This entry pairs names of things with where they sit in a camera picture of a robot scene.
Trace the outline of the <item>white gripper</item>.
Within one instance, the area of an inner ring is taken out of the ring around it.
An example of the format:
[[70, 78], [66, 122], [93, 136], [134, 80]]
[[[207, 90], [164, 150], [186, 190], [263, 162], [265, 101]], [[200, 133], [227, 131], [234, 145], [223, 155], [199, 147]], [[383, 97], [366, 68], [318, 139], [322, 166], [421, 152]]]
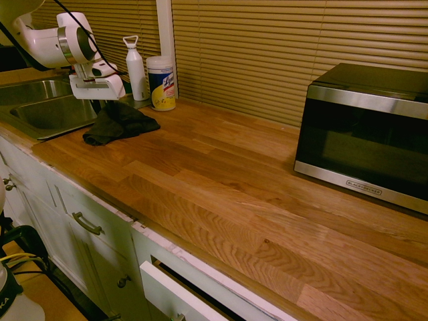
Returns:
[[126, 94], [122, 80], [117, 74], [93, 81], [84, 81], [77, 75], [69, 75], [69, 79], [73, 95], [77, 99], [90, 100], [94, 112], [97, 112], [94, 100], [98, 101], [98, 110], [101, 111], [104, 107], [103, 100], [119, 100]]

